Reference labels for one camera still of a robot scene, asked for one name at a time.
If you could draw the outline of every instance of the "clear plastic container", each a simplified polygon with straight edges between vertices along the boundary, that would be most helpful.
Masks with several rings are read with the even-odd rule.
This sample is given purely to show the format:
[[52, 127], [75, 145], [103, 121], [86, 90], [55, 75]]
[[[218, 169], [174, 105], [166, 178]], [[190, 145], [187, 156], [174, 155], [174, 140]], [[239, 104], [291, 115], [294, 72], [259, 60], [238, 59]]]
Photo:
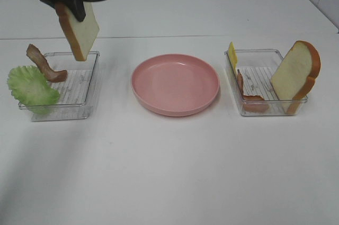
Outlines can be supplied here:
[[49, 85], [60, 93], [55, 105], [25, 106], [20, 110], [33, 113], [31, 121], [85, 119], [95, 109], [99, 93], [99, 52], [90, 52], [86, 61], [76, 61], [71, 52], [47, 53], [45, 58], [53, 70], [67, 70], [64, 82]]
[[243, 76], [244, 95], [259, 95], [264, 101], [249, 101], [240, 90], [237, 76], [234, 73], [228, 51], [226, 55], [226, 73], [233, 91], [239, 112], [243, 116], [295, 115], [299, 112], [307, 96], [301, 100], [279, 100], [270, 79], [283, 57], [276, 49], [236, 50], [239, 69]]

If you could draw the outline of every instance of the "lettuce leaf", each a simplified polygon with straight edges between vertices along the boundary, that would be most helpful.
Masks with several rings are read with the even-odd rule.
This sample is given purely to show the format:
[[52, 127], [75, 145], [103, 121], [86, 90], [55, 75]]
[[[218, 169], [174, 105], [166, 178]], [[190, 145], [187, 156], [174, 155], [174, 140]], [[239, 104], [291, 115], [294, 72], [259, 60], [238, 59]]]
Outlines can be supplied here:
[[26, 106], [53, 105], [60, 98], [59, 92], [47, 84], [46, 78], [36, 66], [13, 68], [7, 84], [12, 96]]

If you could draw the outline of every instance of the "white tabletop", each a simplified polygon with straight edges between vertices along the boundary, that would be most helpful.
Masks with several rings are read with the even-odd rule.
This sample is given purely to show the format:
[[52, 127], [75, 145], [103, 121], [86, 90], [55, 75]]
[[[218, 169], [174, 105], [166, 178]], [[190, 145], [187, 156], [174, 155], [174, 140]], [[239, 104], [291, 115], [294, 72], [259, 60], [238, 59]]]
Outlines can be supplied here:
[[[336, 33], [309, 0], [109, 0], [93, 4], [99, 37]], [[0, 0], [0, 39], [64, 37], [39, 0]]]
[[[319, 51], [322, 69], [296, 116], [239, 115], [224, 51], [276, 48], [295, 40]], [[6, 85], [25, 50], [68, 50], [64, 39], [2, 40], [0, 223], [337, 224], [339, 220], [339, 43], [336, 35], [97, 39], [103, 75], [88, 119], [30, 122]], [[134, 68], [177, 52], [210, 63], [221, 92], [183, 118], [149, 112], [130, 87]]]

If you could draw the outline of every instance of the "pink plate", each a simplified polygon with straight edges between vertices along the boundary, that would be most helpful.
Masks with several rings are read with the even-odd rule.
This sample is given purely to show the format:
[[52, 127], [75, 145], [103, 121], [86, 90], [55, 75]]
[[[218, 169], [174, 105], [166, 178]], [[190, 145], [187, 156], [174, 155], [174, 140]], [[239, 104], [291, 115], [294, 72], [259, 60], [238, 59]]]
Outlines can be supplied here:
[[162, 115], [186, 116], [210, 105], [219, 92], [216, 71], [203, 60], [182, 54], [156, 56], [132, 74], [132, 89], [147, 109]]

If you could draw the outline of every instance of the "bread slice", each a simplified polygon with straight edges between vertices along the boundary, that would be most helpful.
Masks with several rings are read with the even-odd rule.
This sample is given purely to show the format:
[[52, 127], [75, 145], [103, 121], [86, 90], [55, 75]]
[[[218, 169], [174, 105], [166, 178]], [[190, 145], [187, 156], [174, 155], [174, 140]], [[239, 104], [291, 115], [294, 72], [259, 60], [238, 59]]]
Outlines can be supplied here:
[[[271, 77], [271, 83], [280, 100], [299, 100], [311, 91], [319, 72], [318, 51], [309, 42], [296, 41]], [[286, 103], [285, 113], [295, 114], [299, 105]]]
[[77, 21], [65, 4], [57, 2], [54, 7], [75, 60], [86, 61], [88, 53], [99, 32], [99, 26], [95, 20], [92, 4], [90, 2], [84, 2], [86, 16], [83, 22]]

